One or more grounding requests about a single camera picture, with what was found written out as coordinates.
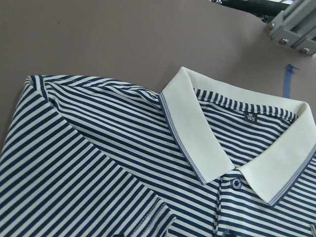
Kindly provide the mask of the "navy white striped polo shirt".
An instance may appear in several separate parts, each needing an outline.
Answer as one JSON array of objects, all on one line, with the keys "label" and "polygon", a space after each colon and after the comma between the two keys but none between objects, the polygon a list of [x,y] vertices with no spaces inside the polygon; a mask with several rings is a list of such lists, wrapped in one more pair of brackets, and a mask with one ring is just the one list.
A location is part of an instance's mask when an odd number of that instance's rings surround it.
[{"label": "navy white striped polo shirt", "polygon": [[3,237],[313,237],[310,106],[182,67],[161,93],[29,76],[0,158]]}]

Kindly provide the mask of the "aluminium frame post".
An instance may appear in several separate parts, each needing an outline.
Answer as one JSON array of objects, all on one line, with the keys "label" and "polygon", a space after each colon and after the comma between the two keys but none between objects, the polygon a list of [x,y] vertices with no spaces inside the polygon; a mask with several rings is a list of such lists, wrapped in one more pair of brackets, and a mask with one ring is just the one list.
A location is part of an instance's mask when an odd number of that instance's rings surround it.
[{"label": "aluminium frame post", "polygon": [[296,0],[270,24],[270,39],[312,56],[316,53],[316,1]]}]

